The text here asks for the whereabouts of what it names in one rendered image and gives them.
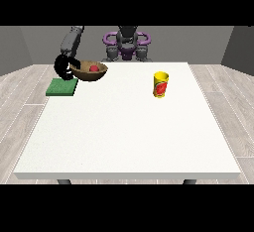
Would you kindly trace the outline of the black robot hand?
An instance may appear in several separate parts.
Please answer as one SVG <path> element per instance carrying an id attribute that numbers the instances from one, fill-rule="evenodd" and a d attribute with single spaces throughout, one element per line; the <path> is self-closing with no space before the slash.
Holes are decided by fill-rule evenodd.
<path id="1" fill-rule="evenodd" d="M 75 66 L 77 69 L 80 69 L 80 61 L 75 58 L 68 57 L 66 55 L 59 55 L 55 60 L 55 72 L 65 81 L 73 79 L 73 74 L 68 69 L 70 64 Z"/>

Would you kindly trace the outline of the brown wooden bowl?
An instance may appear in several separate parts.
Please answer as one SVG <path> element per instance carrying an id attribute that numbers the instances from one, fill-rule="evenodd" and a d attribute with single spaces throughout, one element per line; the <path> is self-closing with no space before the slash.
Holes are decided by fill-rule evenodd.
<path id="1" fill-rule="evenodd" d="M 97 70 L 91 71 L 90 68 L 96 65 Z M 80 62 L 80 68 L 76 68 L 74 65 L 69 66 L 73 75 L 82 81 L 97 81 L 104 76 L 108 67 L 99 61 L 82 60 Z"/>

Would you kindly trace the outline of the green square pad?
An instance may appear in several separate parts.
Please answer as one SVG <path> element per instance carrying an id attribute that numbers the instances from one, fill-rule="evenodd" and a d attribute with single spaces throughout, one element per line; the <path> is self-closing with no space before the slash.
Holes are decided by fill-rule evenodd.
<path id="1" fill-rule="evenodd" d="M 63 80 L 61 78 L 53 78 L 47 91 L 47 96 L 73 96 L 78 83 L 77 78 L 71 80 Z"/>

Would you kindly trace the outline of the yellow cup with melon print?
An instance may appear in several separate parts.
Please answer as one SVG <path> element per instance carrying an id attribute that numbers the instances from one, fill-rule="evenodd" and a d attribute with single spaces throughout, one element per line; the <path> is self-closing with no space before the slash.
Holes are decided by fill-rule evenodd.
<path id="1" fill-rule="evenodd" d="M 153 94 L 155 97 L 162 98 L 165 96 L 169 78 L 169 75 L 164 71 L 157 71 L 154 73 Z"/>

